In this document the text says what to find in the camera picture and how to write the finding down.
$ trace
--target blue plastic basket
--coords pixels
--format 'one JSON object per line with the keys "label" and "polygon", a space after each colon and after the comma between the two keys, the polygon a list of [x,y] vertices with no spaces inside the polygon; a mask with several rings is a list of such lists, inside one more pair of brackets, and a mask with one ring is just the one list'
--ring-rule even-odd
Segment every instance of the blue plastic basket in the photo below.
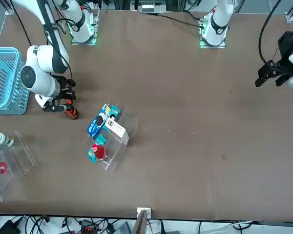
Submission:
{"label": "blue plastic basket", "polygon": [[22,115],[26,112],[29,91],[20,80],[20,52],[13,47],[0,47],[0,114]]}

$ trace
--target black cable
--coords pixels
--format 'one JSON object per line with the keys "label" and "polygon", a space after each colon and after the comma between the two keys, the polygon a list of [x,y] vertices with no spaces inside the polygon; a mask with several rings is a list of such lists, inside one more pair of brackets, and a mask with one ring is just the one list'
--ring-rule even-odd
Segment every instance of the black cable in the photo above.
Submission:
{"label": "black cable", "polygon": [[203,26],[199,26],[199,25],[192,24],[192,23],[187,23],[187,22],[184,22],[184,21],[181,21],[179,19],[175,19],[175,18],[172,18],[172,17],[169,17],[169,16],[163,16],[163,15],[157,15],[157,16],[164,17],[164,18],[167,18],[167,19],[171,19],[171,20],[174,20],[174,21],[186,24],[186,25],[193,26],[193,27],[202,28],[202,29],[204,28]]}
{"label": "black cable", "polygon": [[29,218],[30,218],[30,216],[28,216],[26,223],[25,223],[25,234],[27,234],[27,223],[28,223]]}
{"label": "black cable", "polygon": [[0,0],[1,5],[5,8],[6,11],[9,11],[6,6],[2,3],[2,1]]}
{"label": "black cable", "polygon": [[276,10],[277,6],[279,5],[279,3],[281,2],[282,0],[278,0],[277,3],[275,4],[275,6],[273,7],[273,9],[270,11],[269,15],[267,16],[267,19],[262,27],[262,30],[260,31],[260,34],[259,34],[259,39],[258,39],[258,53],[259,53],[259,56],[260,58],[262,59],[262,61],[267,65],[269,66],[273,71],[279,71],[279,72],[286,72],[286,68],[284,69],[279,69],[279,68],[275,68],[273,67],[271,64],[269,64],[263,57],[262,55],[262,48],[261,48],[261,42],[262,42],[262,37],[263,37],[263,33],[264,33],[264,30],[266,28],[266,25],[268,23],[268,21],[270,20],[272,14],[274,13],[274,11]]}
{"label": "black cable", "polygon": [[74,220],[76,220],[76,222],[78,222],[79,225],[82,225],[82,221],[78,221],[77,218],[73,217]]}
{"label": "black cable", "polygon": [[[120,220],[120,218],[116,219],[115,221],[113,221],[113,222],[111,222],[111,223],[109,223],[109,224],[110,224],[110,225],[113,225],[114,223],[116,223],[116,222],[119,221],[119,220]],[[107,225],[106,228],[103,229],[102,232],[100,232],[100,234],[104,233],[104,232],[106,231],[107,228],[108,228],[108,225]]]}
{"label": "black cable", "polygon": [[196,16],[194,16],[190,11],[188,11],[188,10],[185,10],[185,12],[186,13],[188,13],[192,18],[194,18],[195,20],[200,20],[201,19],[201,17],[196,17]]}
{"label": "black cable", "polygon": [[189,7],[188,11],[191,10],[192,7],[195,6],[195,4],[196,4],[197,6],[200,5],[201,1],[202,1],[202,0],[196,0],[196,1],[194,2],[194,4],[192,4],[191,7]]}
{"label": "black cable", "polygon": [[44,217],[41,216],[41,217],[38,218],[38,220],[36,219],[36,217],[33,217],[33,218],[34,218],[35,221],[33,221],[32,217],[30,217],[30,219],[34,222],[34,226],[32,227],[32,229],[30,231],[30,234],[33,234],[34,233],[34,230],[35,230],[35,227],[36,226],[38,227],[39,233],[44,234],[43,231],[40,229],[40,227],[38,225],[39,221],[41,221],[41,220],[43,221],[44,220]]}
{"label": "black cable", "polygon": [[85,3],[83,4],[83,7],[84,7],[85,5],[86,5],[86,7],[88,8],[88,10],[91,10],[91,7],[89,6],[88,3],[85,2]]}
{"label": "black cable", "polygon": [[242,230],[245,230],[247,228],[249,228],[250,226],[252,226],[252,223],[248,224],[247,226],[241,228],[241,225],[239,224],[239,228],[236,228],[234,225],[233,225],[233,228],[238,230],[238,231],[242,231]]}
{"label": "black cable", "polygon": [[41,222],[40,222],[40,224],[39,224],[39,226],[38,226],[38,230],[37,230],[37,233],[36,233],[36,234],[38,234],[38,231],[39,231],[39,229],[40,229],[40,226],[41,226],[42,222],[43,222],[43,219],[41,220]]}
{"label": "black cable", "polygon": [[279,49],[279,46],[276,48],[272,60],[274,59],[275,55],[277,54],[278,49]]}
{"label": "black cable", "polygon": [[55,51],[58,55],[60,55],[60,56],[64,59],[64,61],[66,62],[67,66],[68,66],[68,68],[69,68],[70,78],[71,78],[72,81],[74,81],[74,80],[73,80],[72,69],[70,68],[69,63],[68,63],[68,62],[66,61],[66,59],[62,56],[62,54],[60,53],[60,51],[59,51],[58,49],[54,48],[54,46],[53,46],[52,42],[50,42],[49,38],[48,38],[47,36],[45,36],[45,37],[47,38],[49,44],[53,47],[54,51]]}
{"label": "black cable", "polygon": [[147,220],[147,221],[148,221],[148,224],[150,225],[151,233],[153,234],[153,230],[152,230],[152,226],[150,224],[150,220]]}
{"label": "black cable", "polygon": [[3,0],[3,1],[11,8],[11,6],[8,4],[8,2],[6,0]]}
{"label": "black cable", "polygon": [[215,9],[216,6],[217,6],[217,5],[215,5],[215,6],[210,10],[210,12],[211,12],[213,9]]}
{"label": "black cable", "polygon": [[161,222],[161,234],[166,234],[165,228],[164,228],[164,223],[161,219],[160,219],[160,222]]}
{"label": "black cable", "polygon": [[26,37],[27,37],[27,40],[28,40],[28,43],[29,43],[30,46],[31,46],[31,42],[30,42],[30,39],[29,39],[28,34],[27,34],[27,32],[26,32],[26,29],[25,29],[25,27],[24,27],[24,24],[23,24],[23,22],[21,21],[20,16],[19,16],[18,12],[16,11],[16,9],[15,9],[15,7],[14,7],[14,5],[13,5],[12,0],[10,0],[10,2],[11,2],[11,5],[12,5],[12,7],[13,7],[13,10],[14,10],[16,16],[19,18],[19,21],[20,21],[20,23],[21,23],[21,27],[22,27],[23,30],[24,30],[24,33],[25,33],[25,35],[26,35]]}
{"label": "black cable", "polygon": [[73,234],[73,233],[70,231],[69,227],[68,227],[68,224],[67,224],[67,217],[65,217],[65,224],[66,224],[66,227],[67,227],[67,229],[68,229],[68,232],[71,233],[71,234]]}
{"label": "black cable", "polygon": [[201,225],[202,225],[202,221],[200,221],[200,225],[199,225],[199,229],[197,231],[197,234],[200,234],[200,231],[201,231]]}
{"label": "black cable", "polygon": [[62,13],[59,11],[58,7],[56,6],[56,4],[55,4],[54,0],[51,0],[51,1],[52,1],[53,5],[54,5],[54,8],[55,8],[55,10],[56,10],[56,11],[57,11],[57,13],[58,13],[58,16],[59,16],[59,14],[60,14],[60,15],[61,15],[61,17],[62,17],[62,18],[64,18],[64,16],[62,15]]}

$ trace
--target transparent plastic container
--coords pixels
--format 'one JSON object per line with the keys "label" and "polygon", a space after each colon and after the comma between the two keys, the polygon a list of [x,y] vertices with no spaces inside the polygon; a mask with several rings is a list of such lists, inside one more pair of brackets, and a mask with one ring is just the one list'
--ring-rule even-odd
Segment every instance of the transparent plastic container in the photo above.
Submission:
{"label": "transparent plastic container", "polygon": [[[112,101],[110,101],[107,104],[110,107],[114,105],[120,109],[121,112],[117,116],[116,122],[126,129],[129,137],[128,144],[130,144],[130,140],[138,128],[138,118],[135,116],[133,112],[131,112],[126,107],[122,107],[118,103],[113,104]],[[121,138],[115,136],[114,134],[111,134],[107,129],[102,128],[100,130],[100,133],[106,139],[104,148],[106,149],[107,159],[96,159],[95,163],[100,164],[106,171],[113,172],[115,171],[116,166],[124,159],[127,145],[122,141]],[[92,139],[91,136],[87,135],[87,138],[84,141],[84,145],[87,147],[88,151],[89,149],[91,149],[94,141],[95,140]]]}
{"label": "transparent plastic container", "polygon": [[13,182],[14,177],[24,176],[37,165],[21,134],[14,132],[7,135],[14,138],[14,144],[11,147],[0,145],[0,162],[7,164],[6,171],[0,174],[0,202],[5,186]]}

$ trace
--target brown tabletop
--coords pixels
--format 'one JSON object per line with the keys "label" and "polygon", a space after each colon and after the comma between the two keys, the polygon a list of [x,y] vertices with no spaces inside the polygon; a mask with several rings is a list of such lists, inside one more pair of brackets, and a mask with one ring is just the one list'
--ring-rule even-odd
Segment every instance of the brown tabletop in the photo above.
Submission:
{"label": "brown tabletop", "polygon": [[[38,19],[19,12],[32,43],[46,44]],[[38,161],[6,187],[0,212],[135,217],[137,207],[151,207],[154,218],[293,221],[293,90],[274,80],[254,85],[266,17],[233,15],[226,49],[198,49],[197,28],[134,11],[107,11],[94,47],[64,36],[81,117],[44,113],[33,96],[25,115],[0,115],[0,132],[22,132]],[[271,18],[267,60],[287,30],[284,16]],[[0,46],[16,47],[25,61],[16,16],[6,19]],[[83,146],[110,99],[140,120],[115,173],[92,164]]]}

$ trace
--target red bottle cap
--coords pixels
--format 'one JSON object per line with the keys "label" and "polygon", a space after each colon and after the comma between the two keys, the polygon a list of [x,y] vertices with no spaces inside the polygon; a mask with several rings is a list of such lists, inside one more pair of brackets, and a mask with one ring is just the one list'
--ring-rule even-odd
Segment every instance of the red bottle cap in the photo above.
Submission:
{"label": "red bottle cap", "polygon": [[104,148],[103,145],[93,144],[92,145],[92,151],[94,152],[94,155],[96,156],[96,158],[98,158],[98,159],[106,159],[105,148]]}

